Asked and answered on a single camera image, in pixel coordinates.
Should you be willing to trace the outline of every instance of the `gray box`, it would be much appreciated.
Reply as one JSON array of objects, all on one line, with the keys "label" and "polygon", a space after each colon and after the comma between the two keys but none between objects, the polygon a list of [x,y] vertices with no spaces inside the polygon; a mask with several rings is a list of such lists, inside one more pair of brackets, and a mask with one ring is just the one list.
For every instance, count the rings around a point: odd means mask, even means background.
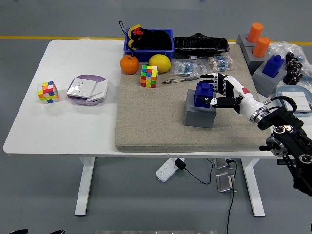
[{"label": "gray box", "polygon": [[264,62],[252,75],[254,86],[258,93],[265,96],[266,98],[273,92],[273,90],[277,87],[279,82],[284,78],[286,74],[285,69],[279,69],[277,75],[272,78],[264,73],[262,73],[265,65],[267,63]]},{"label": "gray box", "polygon": [[194,106],[194,94],[195,90],[188,89],[185,102],[184,125],[201,128],[212,128],[216,116],[216,108]]},{"label": "gray box", "polygon": [[247,36],[248,36],[248,33],[238,34],[236,44],[238,44],[240,46],[240,48],[250,47],[250,46],[256,45],[256,43],[252,43],[252,42],[247,41]]},{"label": "gray box", "polygon": [[263,62],[267,62],[270,59],[268,52],[265,52],[262,58],[258,58],[253,55],[253,50],[254,46],[243,47],[242,49],[250,75],[253,75]]}]

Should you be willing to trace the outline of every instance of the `blue plastic basket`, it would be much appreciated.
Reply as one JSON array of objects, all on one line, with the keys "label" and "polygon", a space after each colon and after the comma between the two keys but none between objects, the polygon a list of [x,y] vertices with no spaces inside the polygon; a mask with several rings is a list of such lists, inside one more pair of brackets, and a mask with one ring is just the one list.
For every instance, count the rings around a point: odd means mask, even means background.
[{"label": "blue plastic basket", "polygon": [[[171,39],[171,50],[134,50],[133,55],[135,57],[137,57],[139,62],[148,62],[148,60],[150,60],[150,58],[153,55],[157,55],[157,54],[161,54],[161,55],[165,55],[169,58],[169,60],[172,59],[173,55],[174,55],[174,34],[172,29],[160,29],[165,31],[166,33],[168,33],[168,35],[170,36]],[[125,55],[130,55],[131,54],[131,50],[129,50],[127,48],[127,44],[129,42],[129,39],[127,36],[125,36],[125,44],[123,46],[123,51]]]}]

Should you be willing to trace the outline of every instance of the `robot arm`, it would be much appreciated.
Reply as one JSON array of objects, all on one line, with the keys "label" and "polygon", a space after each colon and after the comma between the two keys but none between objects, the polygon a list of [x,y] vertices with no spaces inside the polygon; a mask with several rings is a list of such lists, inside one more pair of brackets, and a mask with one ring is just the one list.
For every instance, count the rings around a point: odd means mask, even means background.
[{"label": "robot arm", "polygon": [[234,77],[220,73],[202,75],[209,78],[201,82],[212,83],[214,91],[225,97],[207,98],[201,100],[215,108],[234,108],[238,113],[245,115],[251,123],[256,123],[260,130],[274,126],[272,134],[266,139],[266,145],[260,146],[261,151],[271,151],[275,156],[282,157],[289,168],[294,188],[312,196],[312,140],[302,129],[303,122],[297,119],[295,102],[289,97],[278,97],[290,103],[293,111],[284,107],[277,107],[270,111],[266,107],[272,98],[264,103],[254,100],[246,87]]}]

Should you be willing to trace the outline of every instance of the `white table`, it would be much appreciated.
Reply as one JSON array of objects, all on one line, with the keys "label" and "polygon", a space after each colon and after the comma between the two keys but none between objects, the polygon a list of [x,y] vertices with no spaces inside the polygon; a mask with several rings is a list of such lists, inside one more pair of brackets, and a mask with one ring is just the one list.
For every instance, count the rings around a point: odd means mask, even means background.
[{"label": "white table", "polygon": [[[75,215],[86,213],[96,157],[240,158],[254,216],[265,216],[253,166],[271,152],[123,153],[115,148],[115,123],[124,41],[55,40],[49,43],[25,95],[4,151],[11,156],[79,157],[83,163]],[[96,106],[81,106],[67,98],[71,81],[83,74],[108,79],[106,98]],[[54,81],[59,102],[42,104],[37,84]],[[312,123],[305,123],[312,136]]]}]

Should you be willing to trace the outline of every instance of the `lemon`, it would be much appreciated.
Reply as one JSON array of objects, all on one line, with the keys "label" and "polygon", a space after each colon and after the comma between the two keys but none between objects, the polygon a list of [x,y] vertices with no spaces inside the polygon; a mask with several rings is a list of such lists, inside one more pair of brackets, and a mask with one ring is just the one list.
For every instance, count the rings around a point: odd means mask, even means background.
[{"label": "lemon", "polygon": [[171,68],[170,60],[165,55],[154,55],[148,63],[150,66],[157,66],[160,73],[167,72]]}]

